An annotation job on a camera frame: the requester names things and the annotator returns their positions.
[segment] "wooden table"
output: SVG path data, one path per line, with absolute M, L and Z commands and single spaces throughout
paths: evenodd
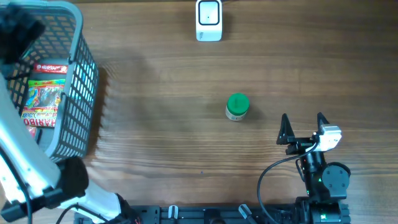
M 226 2 L 213 43 L 196 41 L 194 2 L 78 6 L 101 75 L 85 163 L 104 188 L 132 205 L 256 205 L 260 173 L 286 157 L 282 114 L 304 137 L 321 111 L 343 130 L 326 159 L 351 168 L 353 223 L 397 223 L 396 2 Z M 240 123 L 224 113 L 236 92 L 251 100 Z M 305 194 L 293 162 L 262 185 L 267 203 Z

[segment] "jar with green lid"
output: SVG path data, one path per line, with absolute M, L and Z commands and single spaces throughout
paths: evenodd
M 249 98 L 242 93 L 232 94 L 225 108 L 225 114 L 231 121 L 241 121 L 250 107 Z

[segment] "green lid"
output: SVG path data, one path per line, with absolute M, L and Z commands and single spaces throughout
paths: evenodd
M 228 102 L 226 104 L 227 109 L 229 112 L 235 116 L 240 116 L 249 109 L 250 101 L 242 93 L 235 93 L 229 97 Z

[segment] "plastic basket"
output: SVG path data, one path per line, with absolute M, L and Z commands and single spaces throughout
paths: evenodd
M 42 128 L 39 147 L 54 162 L 87 152 L 93 108 L 98 87 L 98 68 L 83 34 L 83 16 L 68 2 L 11 1 L 27 9 L 45 26 L 45 33 L 35 41 L 23 60 L 33 65 L 38 60 L 63 60 L 68 65 L 66 76 L 46 74 L 32 80 L 65 78 L 62 101 L 58 106 L 54 128 Z M 0 2 L 0 13 L 10 1 Z M 16 64 L 2 67 L 5 76 L 28 72 L 29 66 Z M 28 78 L 9 81 L 11 99 L 21 115 L 27 99 Z

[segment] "white rectangular object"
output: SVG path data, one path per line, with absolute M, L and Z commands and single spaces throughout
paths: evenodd
M 196 3 L 198 41 L 219 41 L 223 35 L 223 4 L 220 0 L 198 0 Z

